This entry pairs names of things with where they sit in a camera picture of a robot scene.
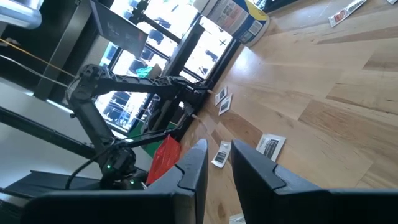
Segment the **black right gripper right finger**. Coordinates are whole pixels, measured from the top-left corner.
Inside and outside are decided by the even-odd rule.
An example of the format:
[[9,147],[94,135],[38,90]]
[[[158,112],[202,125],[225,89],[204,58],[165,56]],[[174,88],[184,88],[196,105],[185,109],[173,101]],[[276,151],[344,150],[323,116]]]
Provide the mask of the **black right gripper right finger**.
[[240,140],[231,162],[246,224],[398,224],[398,189],[322,188]]

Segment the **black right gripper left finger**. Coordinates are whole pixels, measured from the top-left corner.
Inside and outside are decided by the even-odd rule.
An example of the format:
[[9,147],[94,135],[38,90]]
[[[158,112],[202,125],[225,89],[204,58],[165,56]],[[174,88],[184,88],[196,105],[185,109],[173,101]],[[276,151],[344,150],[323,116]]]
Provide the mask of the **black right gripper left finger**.
[[200,139],[145,190],[71,190],[37,197],[21,224],[202,224],[208,143]]

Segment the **red plastic mesh basket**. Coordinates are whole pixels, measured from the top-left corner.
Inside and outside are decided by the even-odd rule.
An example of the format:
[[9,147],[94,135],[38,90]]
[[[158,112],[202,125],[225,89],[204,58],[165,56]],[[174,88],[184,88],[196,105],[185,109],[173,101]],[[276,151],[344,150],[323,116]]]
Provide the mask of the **red plastic mesh basket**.
[[153,184],[161,178],[180,159],[181,145],[168,135],[156,150],[147,176],[146,185]]

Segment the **flat panel monitor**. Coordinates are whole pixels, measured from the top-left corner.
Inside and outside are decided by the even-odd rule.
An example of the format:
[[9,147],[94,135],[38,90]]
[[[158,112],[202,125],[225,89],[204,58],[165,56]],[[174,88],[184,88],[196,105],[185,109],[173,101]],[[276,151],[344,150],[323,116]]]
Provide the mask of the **flat panel monitor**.
[[129,20],[117,15],[96,0],[90,0],[99,34],[113,44],[140,58],[148,34]]

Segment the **white wipes canister blue label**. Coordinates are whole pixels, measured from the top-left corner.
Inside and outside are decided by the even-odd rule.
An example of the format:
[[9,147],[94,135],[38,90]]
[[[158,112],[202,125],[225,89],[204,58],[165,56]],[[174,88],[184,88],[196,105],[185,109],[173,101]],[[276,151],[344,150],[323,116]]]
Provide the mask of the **white wipes canister blue label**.
[[255,45],[270,23],[251,0],[193,0],[193,7],[246,47]]

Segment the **white packet with red print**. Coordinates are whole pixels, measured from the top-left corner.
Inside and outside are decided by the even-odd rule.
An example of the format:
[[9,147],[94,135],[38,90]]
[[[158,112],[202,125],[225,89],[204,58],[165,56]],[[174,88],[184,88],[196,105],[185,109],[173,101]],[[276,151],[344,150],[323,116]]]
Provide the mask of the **white packet with red print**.
[[335,13],[328,18],[330,26],[335,27],[347,17],[349,17],[355,10],[360,8],[367,0],[354,0],[349,3],[346,7]]

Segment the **silver ventilation duct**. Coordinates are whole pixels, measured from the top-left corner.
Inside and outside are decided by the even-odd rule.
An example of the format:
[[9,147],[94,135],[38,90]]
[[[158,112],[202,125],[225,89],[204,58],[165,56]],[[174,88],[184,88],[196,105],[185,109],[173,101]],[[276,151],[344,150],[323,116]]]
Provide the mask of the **silver ventilation duct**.
[[35,29],[42,23],[40,8],[44,0],[0,0],[0,22]]

